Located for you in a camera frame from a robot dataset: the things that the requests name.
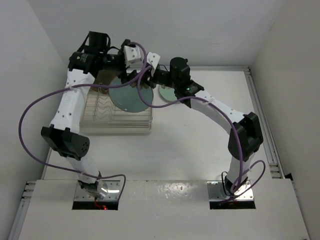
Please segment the green flower plate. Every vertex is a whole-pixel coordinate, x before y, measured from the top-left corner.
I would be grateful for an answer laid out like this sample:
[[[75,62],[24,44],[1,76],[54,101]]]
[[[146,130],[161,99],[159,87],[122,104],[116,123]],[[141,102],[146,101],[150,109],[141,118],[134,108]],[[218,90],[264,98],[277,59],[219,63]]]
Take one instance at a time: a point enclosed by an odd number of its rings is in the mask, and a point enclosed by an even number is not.
[[[110,85],[120,85],[121,79],[115,78]],[[142,88],[140,93],[148,104],[153,103],[154,93],[152,88]],[[109,88],[109,97],[112,103],[122,111],[129,113],[140,113],[147,110],[149,107],[140,98],[137,87],[130,85],[121,88]]]
[[[167,102],[174,102],[177,100],[175,90],[170,87],[160,86],[158,88],[160,96]]]

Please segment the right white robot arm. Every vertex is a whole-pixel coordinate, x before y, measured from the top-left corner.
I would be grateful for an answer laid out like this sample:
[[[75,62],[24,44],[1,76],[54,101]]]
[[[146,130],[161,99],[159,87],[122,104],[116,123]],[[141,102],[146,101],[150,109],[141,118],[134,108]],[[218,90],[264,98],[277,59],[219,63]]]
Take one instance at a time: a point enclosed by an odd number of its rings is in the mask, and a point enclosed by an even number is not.
[[[248,179],[248,172],[253,167],[252,158],[264,142],[259,117],[253,112],[237,111],[217,100],[192,79],[190,71],[187,59],[182,57],[170,61],[169,71],[161,70],[154,60],[144,60],[137,83],[147,80],[152,87],[172,88],[178,102],[204,114],[226,131],[229,135],[227,148],[232,158],[223,182],[227,195],[232,196]]]

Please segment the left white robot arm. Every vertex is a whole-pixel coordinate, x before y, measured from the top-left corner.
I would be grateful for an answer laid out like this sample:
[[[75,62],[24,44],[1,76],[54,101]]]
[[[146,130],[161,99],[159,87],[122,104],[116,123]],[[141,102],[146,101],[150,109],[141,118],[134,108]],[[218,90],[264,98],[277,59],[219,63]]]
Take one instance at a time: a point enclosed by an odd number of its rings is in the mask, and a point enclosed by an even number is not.
[[[126,76],[131,63],[140,62],[140,49],[126,39],[116,54],[108,34],[91,31],[80,47],[69,57],[66,92],[61,97],[57,112],[41,136],[48,145],[65,158],[78,174],[80,187],[96,200],[108,194],[108,186],[101,181],[101,173],[87,158],[88,137],[80,134],[80,121],[91,85],[101,70],[111,70]]]

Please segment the brown ceramic plate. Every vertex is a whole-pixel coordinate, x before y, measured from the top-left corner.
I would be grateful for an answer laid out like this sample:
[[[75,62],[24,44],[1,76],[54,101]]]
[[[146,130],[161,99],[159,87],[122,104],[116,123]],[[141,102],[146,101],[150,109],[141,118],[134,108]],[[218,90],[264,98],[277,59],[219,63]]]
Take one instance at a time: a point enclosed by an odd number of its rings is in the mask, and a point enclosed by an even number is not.
[[[94,84],[109,85],[115,78],[119,78],[124,72],[124,70],[102,69],[97,73]]]

